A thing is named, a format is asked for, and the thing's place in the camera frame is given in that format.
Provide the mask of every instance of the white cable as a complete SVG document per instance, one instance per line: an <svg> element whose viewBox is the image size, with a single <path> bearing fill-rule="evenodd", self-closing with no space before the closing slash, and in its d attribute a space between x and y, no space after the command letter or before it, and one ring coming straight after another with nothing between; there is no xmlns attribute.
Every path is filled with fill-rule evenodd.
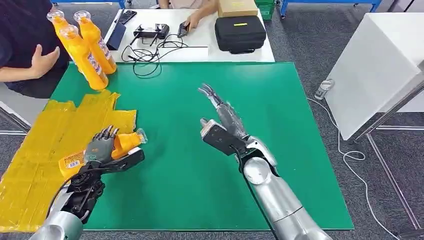
<svg viewBox="0 0 424 240"><path fill-rule="evenodd" d="M365 154L363 153L363 152L361 152L361 151L356 151L356 150L354 150L354 151L348 151L348 152L342 152L342 150L340 149L340 130L339 130L339 128L337 127L337 124L334 122L334 120L333 120L333 118L332 118L332 116L331 116L331 113L330 113L330 111L325 107L325 106L323 106L321 103L319 103L319 102L317 102L317 101L315 101L314 99L311 99L311 98L309 98L309 97L307 97L307 99L309 100L309 101L311 101L311 102L314 102L314 103L316 103L316 104L318 104L318 105L320 105L326 112L327 112L327 114L328 114L328 117L330 118L330 121L331 121L331 123L334 125L334 127L337 129L337 148L338 148L338 152L339 153L341 153L342 155L343 155L343 162L346 164L346 166L350 169L350 171L353 173L353 174L355 174L355 176L359 179L359 180L361 180L362 182L363 182L363 184L365 185L365 198L366 198L366 203L368 204L368 208L369 208L369 210L370 210L370 212L371 212L371 214L372 214L372 217L374 218L374 220L378 223L378 225L380 225L386 232L388 232L388 234L390 234L393 238L395 238L396 240L400 240L397 236L395 236L393 233L391 233L378 219L377 219L377 217L376 217L376 215L374 214L374 211L373 211L373 208L371 207L371 203L370 203L370 199L369 199L369 197L368 197L368 184L367 184L367 182L364 180L364 179L362 179L362 177L360 177L352 168L351 168L351 166L348 164L348 162L346 161L346 157L348 157L348 158L351 158L351 159L353 159L353 160L356 160L356 161L363 161L363 160L365 160ZM352 156L351 154L358 154L359 156L361 156L361 157L354 157L354 156Z"/></svg>

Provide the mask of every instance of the black zipper case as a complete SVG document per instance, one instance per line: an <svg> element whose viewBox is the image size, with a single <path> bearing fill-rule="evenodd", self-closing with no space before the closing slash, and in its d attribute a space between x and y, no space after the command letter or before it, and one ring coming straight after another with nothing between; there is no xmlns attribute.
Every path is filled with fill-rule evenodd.
<svg viewBox="0 0 424 240"><path fill-rule="evenodd" d="M215 35L219 49L232 54L253 53L262 48L267 37L257 16L219 17Z"/></svg>

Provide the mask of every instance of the green table mat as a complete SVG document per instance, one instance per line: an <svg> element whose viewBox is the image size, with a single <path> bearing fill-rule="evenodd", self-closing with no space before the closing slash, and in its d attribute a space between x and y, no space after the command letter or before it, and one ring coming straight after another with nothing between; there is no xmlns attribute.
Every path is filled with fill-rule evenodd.
<svg viewBox="0 0 424 240"><path fill-rule="evenodd" d="M139 67L148 73L154 66ZM265 142L279 174L321 228L353 228L293 63L185 62L161 68L159 76L141 79L131 64L119 64L109 76L107 89L121 94L116 109L136 109L137 128L149 142L142 146L145 161L103 175L106 189L85 229L268 229L235 158L201 140L200 118L219 119L197 91L202 83L229 101L248 133ZM94 92L71 64L52 99L79 105Z"/></svg>

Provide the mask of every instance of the person's arm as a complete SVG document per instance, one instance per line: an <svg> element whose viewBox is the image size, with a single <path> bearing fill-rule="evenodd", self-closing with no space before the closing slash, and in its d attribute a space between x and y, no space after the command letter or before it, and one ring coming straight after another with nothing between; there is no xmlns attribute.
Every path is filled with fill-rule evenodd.
<svg viewBox="0 0 424 240"><path fill-rule="evenodd" d="M7 66L0 68L0 82L16 82L35 79L35 76L36 75L31 68L15 68Z"/></svg>
<svg viewBox="0 0 424 240"><path fill-rule="evenodd" d="M188 31L190 32L192 29L195 29L198 26L199 21L202 18L209 16L216 11L218 11L218 0L208 0L201 6L201 8L199 8L187 18L187 21L185 21L184 25L187 26L190 24L188 27Z"/></svg>
<svg viewBox="0 0 424 240"><path fill-rule="evenodd" d="M159 6L161 9L169 9L170 8L170 0L158 0Z"/></svg>
<svg viewBox="0 0 424 240"><path fill-rule="evenodd" d="M43 48L38 44L32 56L32 66L29 68L0 67L0 82L16 82L41 78L52 69L60 54L59 47L44 56L41 55L42 51Z"/></svg>

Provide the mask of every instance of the person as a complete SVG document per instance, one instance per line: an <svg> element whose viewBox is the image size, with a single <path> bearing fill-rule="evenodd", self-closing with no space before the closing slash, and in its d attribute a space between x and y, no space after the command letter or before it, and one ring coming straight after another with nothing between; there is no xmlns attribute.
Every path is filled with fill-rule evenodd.
<svg viewBox="0 0 424 240"><path fill-rule="evenodd" d="M161 9L198 9L185 21L188 32L195 29L199 21L218 11L218 0L158 0Z"/></svg>
<svg viewBox="0 0 424 240"><path fill-rule="evenodd" d="M69 55L46 18L49 0L0 0L0 82L22 95L48 99Z"/></svg>

